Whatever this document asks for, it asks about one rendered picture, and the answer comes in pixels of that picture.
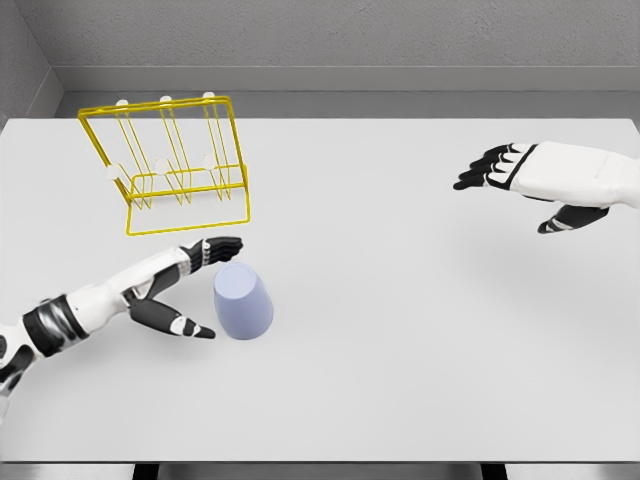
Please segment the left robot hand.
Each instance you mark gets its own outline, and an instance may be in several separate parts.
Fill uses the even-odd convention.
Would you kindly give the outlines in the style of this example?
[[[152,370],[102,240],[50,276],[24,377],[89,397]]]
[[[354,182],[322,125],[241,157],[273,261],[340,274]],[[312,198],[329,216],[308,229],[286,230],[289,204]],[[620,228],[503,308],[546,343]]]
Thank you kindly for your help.
[[[201,239],[149,257],[115,275],[107,285],[122,298],[134,322],[168,335],[213,339],[212,329],[155,297],[205,266],[230,261],[242,248],[239,237]]]

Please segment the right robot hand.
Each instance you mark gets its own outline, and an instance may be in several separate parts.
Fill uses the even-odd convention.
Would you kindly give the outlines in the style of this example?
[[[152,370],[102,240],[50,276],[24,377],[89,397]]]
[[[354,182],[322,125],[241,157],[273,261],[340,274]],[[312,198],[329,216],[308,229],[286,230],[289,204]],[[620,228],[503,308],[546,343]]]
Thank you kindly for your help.
[[[546,141],[509,143],[486,151],[458,176],[453,188],[492,187],[525,198],[559,202],[561,208],[537,232],[553,234],[588,226],[621,201],[627,156],[579,145]]]

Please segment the lavender cup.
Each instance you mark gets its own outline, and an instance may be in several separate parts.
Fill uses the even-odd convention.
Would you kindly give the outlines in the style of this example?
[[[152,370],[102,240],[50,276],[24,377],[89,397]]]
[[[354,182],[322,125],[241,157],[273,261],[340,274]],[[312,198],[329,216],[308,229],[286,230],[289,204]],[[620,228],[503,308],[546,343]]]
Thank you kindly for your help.
[[[263,335],[273,320],[271,298],[257,273],[243,263],[229,263],[214,277],[214,306],[224,331],[236,340]]]

